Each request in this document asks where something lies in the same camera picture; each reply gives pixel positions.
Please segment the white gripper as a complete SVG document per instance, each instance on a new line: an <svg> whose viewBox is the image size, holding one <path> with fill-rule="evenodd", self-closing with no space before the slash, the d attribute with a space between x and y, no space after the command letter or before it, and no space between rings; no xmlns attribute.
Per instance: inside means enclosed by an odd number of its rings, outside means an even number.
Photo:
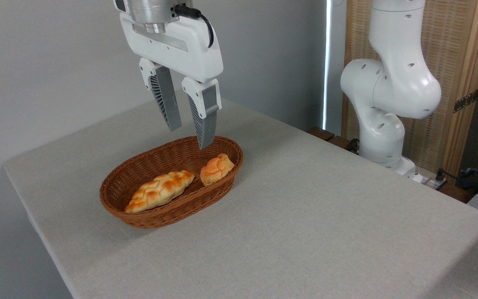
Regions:
<svg viewBox="0 0 478 299"><path fill-rule="evenodd" d="M188 95L199 148L212 144L217 112L222 108L215 78L223 72L223 62L217 38L208 47L206 23L180 17L165 24L165 33L151 33L125 13L120 19L129 47L142 57L139 67L145 87L152 92L169 130L182 126L171 69L186 76L182 87Z"/></svg>

